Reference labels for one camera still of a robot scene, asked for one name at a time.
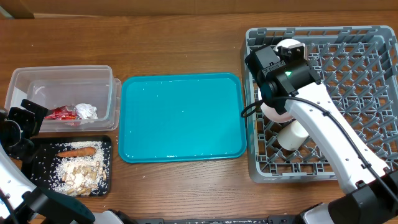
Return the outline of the orange carrot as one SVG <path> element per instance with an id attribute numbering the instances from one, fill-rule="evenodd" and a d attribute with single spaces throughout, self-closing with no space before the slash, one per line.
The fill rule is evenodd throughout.
<path id="1" fill-rule="evenodd" d="M 96 153 L 96 149 L 94 147 L 83 147 L 79 149 L 74 149 L 71 151 L 59 152 L 56 154 L 58 157 L 84 157 L 84 156 L 93 156 Z"/>

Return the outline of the large white plate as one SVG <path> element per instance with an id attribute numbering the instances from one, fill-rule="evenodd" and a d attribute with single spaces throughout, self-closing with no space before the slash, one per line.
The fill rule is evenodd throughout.
<path id="1" fill-rule="evenodd" d="M 265 117 L 276 123 L 286 123 L 294 118 L 288 113 L 278 114 L 274 108 L 267 106 L 265 103 L 261 105 L 261 111 Z"/>

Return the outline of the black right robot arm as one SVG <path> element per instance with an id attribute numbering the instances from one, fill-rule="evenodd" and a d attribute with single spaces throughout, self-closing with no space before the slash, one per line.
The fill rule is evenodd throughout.
<path id="1" fill-rule="evenodd" d="M 263 45 L 244 59 L 261 99 L 241 112 L 289 114 L 309 133 L 331 165 L 344 197 L 319 203 L 297 215 L 294 223 L 385 223 L 397 216 L 397 172 L 356 134 L 330 98 L 319 74 L 297 43 L 273 49 Z"/>

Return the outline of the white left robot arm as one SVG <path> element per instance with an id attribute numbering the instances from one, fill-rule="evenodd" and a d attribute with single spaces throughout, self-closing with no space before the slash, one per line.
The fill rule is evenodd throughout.
<path id="1" fill-rule="evenodd" d="M 44 223 L 122 223 L 116 212 L 91 212 L 74 197 L 38 187 L 12 162 L 30 162 L 37 151 L 30 140 L 38 135 L 50 111 L 29 100 L 1 109 L 1 223 L 29 223 L 37 215 Z"/>

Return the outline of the red snack wrapper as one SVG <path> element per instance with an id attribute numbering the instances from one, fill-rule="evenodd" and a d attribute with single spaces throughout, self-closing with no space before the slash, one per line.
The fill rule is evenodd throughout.
<path id="1" fill-rule="evenodd" d="M 61 106 L 51 111 L 45 117 L 47 120 L 74 120 L 78 119 L 78 115 L 74 106 Z"/>

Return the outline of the small white plate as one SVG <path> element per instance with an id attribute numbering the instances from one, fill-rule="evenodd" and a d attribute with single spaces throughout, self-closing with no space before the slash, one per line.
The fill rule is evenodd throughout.
<path id="1" fill-rule="evenodd" d="M 278 47 L 285 47 L 288 49 L 292 49 L 295 47 L 303 47 L 303 57 L 305 59 L 308 59 L 308 48 L 304 43 L 299 42 L 298 40 L 295 39 L 284 39 L 281 40 L 274 48 L 273 50 L 275 52 L 278 52 Z"/>

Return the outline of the aluminium foil ball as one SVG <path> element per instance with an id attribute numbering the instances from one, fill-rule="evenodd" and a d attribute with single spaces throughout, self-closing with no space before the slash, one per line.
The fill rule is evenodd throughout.
<path id="1" fill-rule="evenodd" d="M 91 104 L 80 103 L 75 106 L 75 111 L 80 119 L 97 119 L 97 107 Z"/>

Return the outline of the white cup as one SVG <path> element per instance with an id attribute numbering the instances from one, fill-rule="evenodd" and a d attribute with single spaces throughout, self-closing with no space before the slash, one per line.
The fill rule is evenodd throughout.
<path id="1" fill-rule="evenodd" d="M 304 143 L 308 136 L 309 134 L 305 128 L 295 120 L 279 131 L 277 141 L 282 148 L 288 151 L 295 151 Z"/>

